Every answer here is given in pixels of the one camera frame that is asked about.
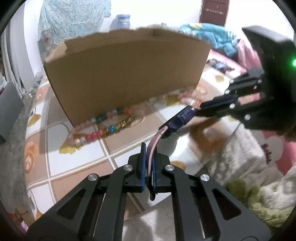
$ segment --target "brown door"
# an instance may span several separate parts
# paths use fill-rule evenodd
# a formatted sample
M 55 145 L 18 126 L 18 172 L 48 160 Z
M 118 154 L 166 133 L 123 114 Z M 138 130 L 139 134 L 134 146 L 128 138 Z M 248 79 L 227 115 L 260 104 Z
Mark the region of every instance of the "brown door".
M 200 23 L 225 26 L 229 0 L 203 0 Z

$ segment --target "concrete floor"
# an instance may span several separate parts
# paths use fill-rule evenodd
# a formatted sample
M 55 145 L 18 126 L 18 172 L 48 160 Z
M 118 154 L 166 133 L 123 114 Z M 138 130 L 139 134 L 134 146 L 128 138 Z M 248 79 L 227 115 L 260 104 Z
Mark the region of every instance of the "concrete floor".
M 0 200 L 10 213 L 14 213 L 17 205 L 28 207 L 23 169 L 25 134 L 33 98 L 26 94 L 23 102 L 25 106 L 11 130 L 9 140 L 0 146 Z

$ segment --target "cardboard panel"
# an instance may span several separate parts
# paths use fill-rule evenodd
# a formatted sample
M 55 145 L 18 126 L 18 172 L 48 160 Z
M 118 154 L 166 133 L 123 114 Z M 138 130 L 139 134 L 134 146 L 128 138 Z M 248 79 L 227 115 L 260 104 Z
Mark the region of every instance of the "cardboard panel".
M 98 33 L 69 40 L 56 49 L 45 68 L 73 126 L 118 107 L 196 86 L 210 45 L 167 32 Z M 112 36 L 116 38 L 109 44 Z

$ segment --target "green blanket patch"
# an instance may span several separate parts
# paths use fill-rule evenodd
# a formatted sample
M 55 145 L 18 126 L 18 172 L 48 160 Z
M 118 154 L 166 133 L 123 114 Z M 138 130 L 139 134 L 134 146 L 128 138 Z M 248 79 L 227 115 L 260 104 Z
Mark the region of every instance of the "green blanket patch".
M 260 188 L 253 186 L 248 190 L 245 181 L 242 179 L 226 184 L 225 188 L 271 228 L 277 229 L 281 227 L 293 210 L 293 207 L 287 207 L 282 210 L 265 207 L 262 202 Z

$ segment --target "teal bead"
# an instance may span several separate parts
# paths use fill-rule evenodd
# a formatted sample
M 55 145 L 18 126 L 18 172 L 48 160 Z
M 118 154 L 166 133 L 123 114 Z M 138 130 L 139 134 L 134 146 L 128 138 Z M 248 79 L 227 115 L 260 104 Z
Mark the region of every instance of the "teal bead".
M 103 114 L 103 115 L 101 115 L 101 118 L 102 118 L 102 121 L 104 121 L 104 120 L 107 119 L 107 115 L 106 114 Z
M 98 124 L 100 124 L 100 123 L 102 123 L 102 118 L 101 117 L 98 117 L 97 119 L 96 119 L 96 122 L 98 123 Z
M 109 126 L 109 130 L 110 130 L 110 132 L 115 132 L 116 131 L 116 127 L 114 125 Z
M 118 108 L 117 109 L 117 112 L 118 112 L 119 115 L 121 115 L 121 114 L 123 114 L 123 109 L 122 108 Z

